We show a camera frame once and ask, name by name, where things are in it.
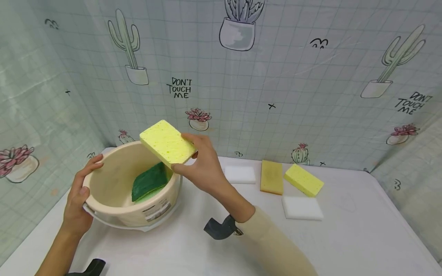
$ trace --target beige bucket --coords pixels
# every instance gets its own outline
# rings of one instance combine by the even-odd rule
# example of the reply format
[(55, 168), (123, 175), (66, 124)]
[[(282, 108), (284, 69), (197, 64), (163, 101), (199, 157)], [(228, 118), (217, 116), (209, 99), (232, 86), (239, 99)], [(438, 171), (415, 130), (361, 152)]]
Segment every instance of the beige bucket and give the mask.
[(133, 229), (158, 225), (160, 220), (168, 217), (168, 213), (175, 209), (181, 177), (169, 168), (167, 170), (172, 177), (157, 195), (138, 204), (132, 202), (135, 178), (160, 162), (140, 141), (115, 148), (104, 154), (101, 162), (104, 166), (89, 174), (83, 184), (91, 191), (85, 209), (89, 213), (92, 211), (95, 218), (97, 213), (117, 217), (129, 227), (116, 226), (117, 228)]

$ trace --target curtain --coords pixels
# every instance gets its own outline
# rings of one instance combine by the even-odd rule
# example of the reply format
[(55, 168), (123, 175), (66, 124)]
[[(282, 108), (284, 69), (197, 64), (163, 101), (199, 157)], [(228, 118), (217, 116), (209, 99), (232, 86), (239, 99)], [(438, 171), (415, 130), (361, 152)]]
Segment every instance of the curtain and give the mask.
[(0, 263), (88, 158), (162, 119), (220, 156), (371, 173), (439, 261), (441, 12), (434, 0), (2, 3)]

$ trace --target sleeve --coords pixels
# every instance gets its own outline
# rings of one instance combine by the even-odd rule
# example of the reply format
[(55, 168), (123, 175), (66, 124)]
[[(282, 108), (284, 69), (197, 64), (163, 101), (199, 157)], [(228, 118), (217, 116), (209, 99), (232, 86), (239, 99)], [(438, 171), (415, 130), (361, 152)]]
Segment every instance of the sleeve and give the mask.
[(243, 235), (239, 239), (272, 276), (317, 276), (299, 248), (281, 232), (270, 217), (255, 206), (254, 215), (245, 223), (236, 223)]

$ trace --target potted cactus drawing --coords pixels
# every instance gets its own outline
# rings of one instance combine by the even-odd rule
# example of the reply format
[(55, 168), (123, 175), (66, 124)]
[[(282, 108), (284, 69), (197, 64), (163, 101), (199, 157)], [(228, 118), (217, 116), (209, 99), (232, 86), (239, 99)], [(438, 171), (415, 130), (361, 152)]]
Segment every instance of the potted cactus drawing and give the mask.
[(199, 108), (191, 108), (190, 111), (186, 111), (189, 119), (189, 126), (198, 131), (205, 131), (209, 128), (210, 113), (205, 113)]
[(129, 134), (127, 134), (127, 131), (126, 131), (126, 130), (122, 130), (122, 129), (120, 129), (119, 132), (120, 132), (121, 134), (118, 136), (118, 139), (119, 139), (120, 142), (122, 142), (123, 144), (127, 144), (127, 143), (130, 143), (130, 142), (135, 142), (135, 140), (134, 140), (132, 137), (130, 137)]
[(418, 135), (418, 133), (416, 132), (418, 130), (420, 129), (415, 127), (413, 124), (403, 125), (401, 128), (395, 127), (394, 132), (390, 134), (390, 137), (388, 137), (386, 143), (388, 145), (401, 144), (407, 141), (410, 135)]
[(310, 160), (307, 159), (309, 156), (309, 150), (307, 149), (307, 144), (301, 143), (299, 147), (292, 151), (292, 159), (296, 164), (310, 165)]
[(255, 42), (255, 21), (263, 11), (264, 2), (225, 0), (227, 17), (220, 29), (220, 43), (235, 51), (248, 51)]
[(12, 183), (25, 181), (40, 164), (30, 155), (33, 151), (34, 148), (27, 145), (0, 151), (0, 178), (6, 177)]
[(127, 60), (129, 61), (129, 64), (126, 65), (127, 76), (129, 77), (129, 80), (134, 84), (149, 84), (146, 68), (139, 67), (137, 65), (137, 60), (135, 59), (134, 52), (138, 51), (140, 48), (140, 35), (138, 33), (137, 26), (132, 24), (132, 39), (130, 39), (123, 13), (121, 12), (121, 10), (117, 9), (115, 14), (117, 18), (118, 31), (120, 32), (120, 34), (117, 35), (117, 33), (115, 32), (112, 21), (109, 20), (107, 24), (109, 26), (110, 36), (112, 37), (112, 40), (115, 42), (116, 46), (126, 52)]
[(409, 62), (425, 44), (425, 40), (415, 43), (424, 28), (425, 25), (420, 25), (417, 27), (395, 52), (394, 48), (399, 42), (400, 36), (391, 42), (390, 46), (387, 48), (384, 56), (382, 57), (382, 64), (387, 66), (387, 68), (385, 68), (384, 72), (379, 76), (378, 79), (371, 80), (367, 84), (364, 91), (361, 93), (361, 98), (379, 98), (385, 91), (387, 91), (388, 87), (393, 83), (393, 81), (388, 80), (388, 78), (391, 76), (396, 67)]

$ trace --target bucket label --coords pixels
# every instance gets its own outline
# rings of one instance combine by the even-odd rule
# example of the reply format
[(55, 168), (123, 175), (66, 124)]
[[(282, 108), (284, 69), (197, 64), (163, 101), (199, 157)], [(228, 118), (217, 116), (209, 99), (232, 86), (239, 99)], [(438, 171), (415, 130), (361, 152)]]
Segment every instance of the bucket label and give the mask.
[(147, 222), (151, 222), (161, 217), (165, 212), (167, 212), (167, 210), (169, 210), (171, 206), (172, 205), (170, 204), (170, 201), (168, 201), (167, 199), (163, 199), (158, 204), (149, 207), (142, 213), (145, 216)]

